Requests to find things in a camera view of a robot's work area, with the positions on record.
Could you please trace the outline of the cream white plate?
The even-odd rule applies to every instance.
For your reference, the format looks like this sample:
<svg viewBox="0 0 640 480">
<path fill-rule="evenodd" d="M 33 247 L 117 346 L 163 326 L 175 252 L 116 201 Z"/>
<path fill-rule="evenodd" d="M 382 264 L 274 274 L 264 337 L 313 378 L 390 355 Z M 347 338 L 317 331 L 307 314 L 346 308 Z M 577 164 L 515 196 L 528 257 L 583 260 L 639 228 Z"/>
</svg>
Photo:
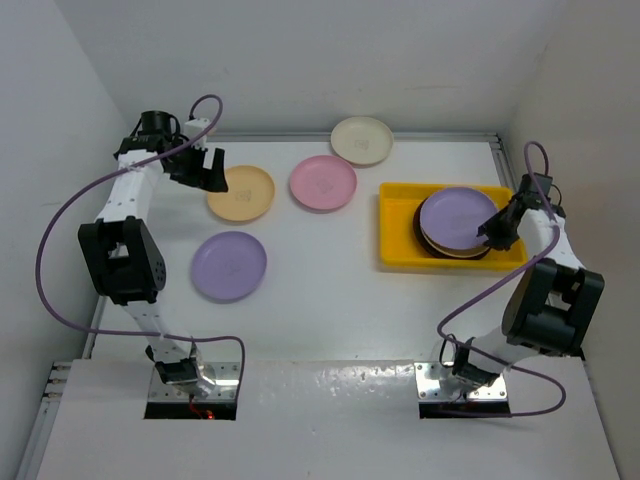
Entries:
<svg viewBox="0 0 640 480">
<path fill-rule="evenodd" d="M 384 161 L 391 153 L 394 135 L 383 122 L 364 116 L 342 120 L 332 130 L 333 151 L 357 166 L 372 166 Z"/>
</svg>

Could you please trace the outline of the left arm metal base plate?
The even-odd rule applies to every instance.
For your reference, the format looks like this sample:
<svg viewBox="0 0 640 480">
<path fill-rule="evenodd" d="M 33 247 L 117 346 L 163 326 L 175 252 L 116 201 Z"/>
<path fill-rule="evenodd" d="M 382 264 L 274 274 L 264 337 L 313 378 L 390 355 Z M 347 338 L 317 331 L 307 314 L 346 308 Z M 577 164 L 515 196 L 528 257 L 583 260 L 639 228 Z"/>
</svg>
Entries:
<svg viewBox="0 0 640 480">
<path fill-rule="evenodd" d="M 240 366 L 234 362 L 205 363 L 196 380 L 165 383 L 153 370 L 147 400 L 151 403 L 186 403 L 190 396 L 202 403 L 233 403 L 239 386 Z"/>
</svg>

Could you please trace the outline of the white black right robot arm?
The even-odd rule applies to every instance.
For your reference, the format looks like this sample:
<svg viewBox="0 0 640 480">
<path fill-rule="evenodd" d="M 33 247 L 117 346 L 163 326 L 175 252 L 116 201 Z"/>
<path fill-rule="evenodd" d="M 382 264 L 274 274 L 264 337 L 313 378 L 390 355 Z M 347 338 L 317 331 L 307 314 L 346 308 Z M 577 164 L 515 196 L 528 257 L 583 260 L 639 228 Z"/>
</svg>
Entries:
<svg viewBox="0 0 640 480">
<path fill-rule="evenodd" d="M 490 386 L 524 359 L 574 355 L 581 348 L 605 282 L 574 254 L 565 213 L 548 197 L 552 183 L 545 174 L 523 175 L 507 206 L 477 230 L 494 250 L 523 241 L 529 259 L 508 276 L 519 282 L 500 326 L 456 346 L 445 376 L 452 392 Z"/>
</svg>

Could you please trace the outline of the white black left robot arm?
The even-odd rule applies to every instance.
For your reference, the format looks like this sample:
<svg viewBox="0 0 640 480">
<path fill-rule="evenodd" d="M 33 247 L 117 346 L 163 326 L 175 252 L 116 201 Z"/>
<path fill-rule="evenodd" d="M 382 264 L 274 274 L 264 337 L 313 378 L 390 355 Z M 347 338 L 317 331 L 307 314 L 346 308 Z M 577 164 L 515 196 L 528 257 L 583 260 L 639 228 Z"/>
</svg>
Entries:
<svg viewBox="0 0 640 480">
<path fill-rule="evenodd" d="M 215 123 L 190 117 L 184 125 L 162 111 L 146 111 L 136 133 L 115 153 L 117 176 L 109 198 L 78 240 L 95 290 L 133 319 L 148 342 L 147 355 L 160 380 L 186 395 L 205 398 L 216 387 L 215 372 L 195 341 L 165 318 L 160 293 L 167 282 L 165 260 L 146 219 L 163 177 L 207 192 L 225 193 L 223 150 L 209 150 Z"/>
</svg>

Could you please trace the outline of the metal rimmed plate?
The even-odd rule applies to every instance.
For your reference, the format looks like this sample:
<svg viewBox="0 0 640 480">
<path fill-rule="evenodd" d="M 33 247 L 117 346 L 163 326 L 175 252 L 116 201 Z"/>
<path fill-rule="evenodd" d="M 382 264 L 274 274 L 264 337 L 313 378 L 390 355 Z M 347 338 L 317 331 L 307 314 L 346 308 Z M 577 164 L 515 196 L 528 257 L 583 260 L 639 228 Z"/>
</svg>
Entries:
<svg viewBox="0 0 640 480">
<path fill-rule="evenodd" d="M 421 213 L 422 205 L 423 203 L 421 203 L 414 212 L 413 219 L 412 219 L 412 228 L 418 244 L 429 255 L 431 255 L 434 258 L 448 259 L 448 260 L 480 260 L 489 254 L 488 247 L 482 247 L 480 250 L 477 250 L 472 255 L 465 254 L 462 256 L 457 254 L 449 254 L 436 249 L 425 237 L 425 235 L 423 234 L 422 228 L 420 226 L 420 213 Z"/>
</svg>

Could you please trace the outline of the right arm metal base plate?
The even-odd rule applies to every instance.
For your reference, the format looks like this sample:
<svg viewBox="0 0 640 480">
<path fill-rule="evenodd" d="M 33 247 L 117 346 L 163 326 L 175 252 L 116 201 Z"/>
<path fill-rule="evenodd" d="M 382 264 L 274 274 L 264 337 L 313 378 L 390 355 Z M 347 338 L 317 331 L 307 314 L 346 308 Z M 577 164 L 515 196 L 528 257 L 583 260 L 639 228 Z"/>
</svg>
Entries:
<svg viewBox="0 0 640 480">
<path fill-rule="evenodd" d="M 507 402 L 504 377 L 491 385 L 464 383 L 452 373 L 452 362 L 416 362 L 414 373 L 420 403 L 490 403 Z"/>
</svg>

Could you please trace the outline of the purple plate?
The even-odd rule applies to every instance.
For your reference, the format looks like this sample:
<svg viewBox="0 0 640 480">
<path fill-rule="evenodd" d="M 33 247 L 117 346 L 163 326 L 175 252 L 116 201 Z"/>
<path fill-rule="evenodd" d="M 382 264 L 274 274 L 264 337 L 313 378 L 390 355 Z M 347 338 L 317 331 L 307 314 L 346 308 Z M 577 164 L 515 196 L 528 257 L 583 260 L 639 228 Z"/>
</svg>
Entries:
<svg viewBox="0 0 640 480">
<path fill-rule="evenodd" d="M 254 236 L 227 231 L 207 239 L 196 251 L 190 276 L 196 290 L 216 302 L 243 299 L 261 284 L 267 253 Z"/>
<path fill-rule="evenodd" d="M 447 187 L 422 203 L 419 225 L 422 233 L 439 246 L 470 250 L 486 241 L 478 229 L 497 212 L 496 204 L 485 193 L 470 187 Z"/>
</svg>

